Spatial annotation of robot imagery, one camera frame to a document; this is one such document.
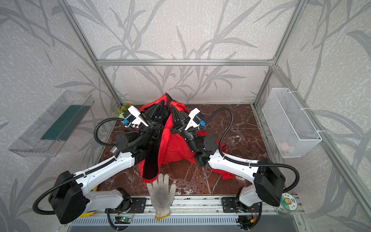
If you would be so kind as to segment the red jacket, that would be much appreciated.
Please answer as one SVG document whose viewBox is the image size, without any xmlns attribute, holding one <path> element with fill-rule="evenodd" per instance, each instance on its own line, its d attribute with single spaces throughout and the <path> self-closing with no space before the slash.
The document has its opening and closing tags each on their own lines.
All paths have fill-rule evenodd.
<svg viewBox="0 0 371 232">
<path fill-rule="evenodd" d="M 167 106 L 174 105 L 178 110 L 189 113 L 184 104 L 178 103 L 173 100 L 167 93 L 161 96 L 159 99 L 142 106 L 140 109 L 141 113 L 144 113 L 147 108 L 155 104 L 164 101 Z M 139 171 L 142 176 L 142 181 L 146 184 L 151 184 L 157 180 L 160 168 L 163 164 L 178 162 L 180 160 L 188 160 L 192 163 L 196 163 L 194 159 L 195 153 L 192 153 L 187 146 L 185 140 L 178 134 L 172 134 L 170 131 L 171 126 L 173 126 L 172 115 L 165 117 L 165 129 L 163 130 L 160 139 L 160 144 L 155 148 L 155 154 L 147 155 L 144 161 L 138 164 Z M 223 171 L 211 169 L 217 174 L 221 174 L 223 180 L 228 180 L 235 178 L 236 175 Z"/>
</svg>

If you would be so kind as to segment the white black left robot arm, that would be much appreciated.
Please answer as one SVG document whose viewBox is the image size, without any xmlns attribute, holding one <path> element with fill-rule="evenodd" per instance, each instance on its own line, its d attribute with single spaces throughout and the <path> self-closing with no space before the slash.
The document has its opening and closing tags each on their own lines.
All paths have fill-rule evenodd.
<svg viewBox="0 0 371 232">
<path fill-rule="evenodd" d="M 112 176 L 138 166 L 145 183 L 157 178 L 165 155 L 166 124 L 171 115 L 173 103 L 169 94 L 137 109 L 130 106 L 122 117 L 101 121 L 94 129 L 94 139 L 100 145 L 111 147 L 112 156 L 95 166 L 74 174 L 66 171 L 60 174 L 44 196 L 61 224 L 67 224 L 84 213 L 96 210 L 121 207 L 128 196 L 123 190 L 94 192 L 93 189 Z M 98 138 L 100 127 L 110 121 L 119 121 L 129 128 L 129 132 L 117 136 L 115 143 L 105 143 Z"/>
</svg>

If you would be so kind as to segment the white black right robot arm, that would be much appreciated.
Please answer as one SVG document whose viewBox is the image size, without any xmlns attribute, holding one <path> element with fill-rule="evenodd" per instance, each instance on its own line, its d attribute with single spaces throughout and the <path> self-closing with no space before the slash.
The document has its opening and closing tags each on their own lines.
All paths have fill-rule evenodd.
<svg viewBox="0 0 371 232">
<path fill-rule="evenodd" d="M 242 188 L 238 194 L 239 203 L 245 206 L 259 202 L 275 207 L 280 205 L 286 178 L 277 164 L 270 159 L 249 160 L 223 153 L 221 143 L 214 135 L 197 135 L 197 127 L 205 124 L 204 116 L 198 109 L 190 115 L 175 106 L 171 106 L 170 110 L 172 134 L 178 134 L 184 139 L 199 166 L 225 171 L 252 183 L 251 186 Z"/>
</svg>

